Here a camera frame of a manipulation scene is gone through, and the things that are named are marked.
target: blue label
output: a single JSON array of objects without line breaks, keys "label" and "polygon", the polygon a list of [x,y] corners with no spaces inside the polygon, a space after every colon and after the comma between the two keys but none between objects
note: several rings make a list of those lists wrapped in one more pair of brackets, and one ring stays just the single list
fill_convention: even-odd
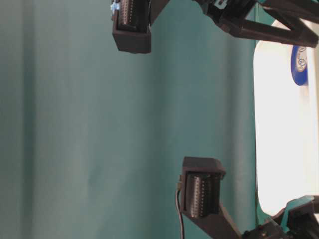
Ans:
[{"label": "blue label", "polygon": [[291,56],[291,73],[294,82],[303,86],[308,82],[308,60],[307,48],[303,46],[294,46]]}]

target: teal backdrop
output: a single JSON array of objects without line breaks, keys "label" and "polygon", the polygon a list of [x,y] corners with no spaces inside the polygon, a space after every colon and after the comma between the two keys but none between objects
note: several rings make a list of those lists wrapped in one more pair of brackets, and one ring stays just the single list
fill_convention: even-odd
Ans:
[{"label": "teal backdrop", "polygon": [[252,229],[255,42],[190,0],[160,15],[152,54],[111,29],[109,0],[0,2],[0,238],[176,239],[186,155],[222,161],[221,199]]}]

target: fabric backdrop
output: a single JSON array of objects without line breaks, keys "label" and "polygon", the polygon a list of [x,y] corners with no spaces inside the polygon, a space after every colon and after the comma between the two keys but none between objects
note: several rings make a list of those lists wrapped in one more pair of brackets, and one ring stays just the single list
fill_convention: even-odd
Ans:
[{"label": "fabric backdrop", "polygon": [[221,199],[252,229],[254,41],[172,0],[152,54],[123,53],[109,5],[0,2],[0,238],[176,239],[186,155],[222,161]]}]

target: wire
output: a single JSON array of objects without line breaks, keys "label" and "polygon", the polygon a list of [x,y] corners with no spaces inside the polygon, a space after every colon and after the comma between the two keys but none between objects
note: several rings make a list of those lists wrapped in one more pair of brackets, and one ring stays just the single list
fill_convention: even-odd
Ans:
[{"label": "wire", "polygon": [[183,221],[183,217],[181,215],[180,212],[180,205],[179,205],[179,193],[180,193],[180,189],[178,188],[175,192],[175,205],[176,205],[176,210],[178,213],[178,217],[179,217],[179,224],[180,224],[180,239],[185,239],[185,233],[184,233],[184,221]]}]

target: white object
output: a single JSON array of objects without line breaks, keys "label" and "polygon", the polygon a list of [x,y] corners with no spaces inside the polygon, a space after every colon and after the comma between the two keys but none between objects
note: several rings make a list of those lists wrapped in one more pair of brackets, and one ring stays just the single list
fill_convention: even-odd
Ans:
[{"label": "white object", "polygon": [[271,216],[292,199],[319,195],[319,47],[307,48],[306,86],[293,81],[292,49],[260,41],[254,56],[258,197]]}]

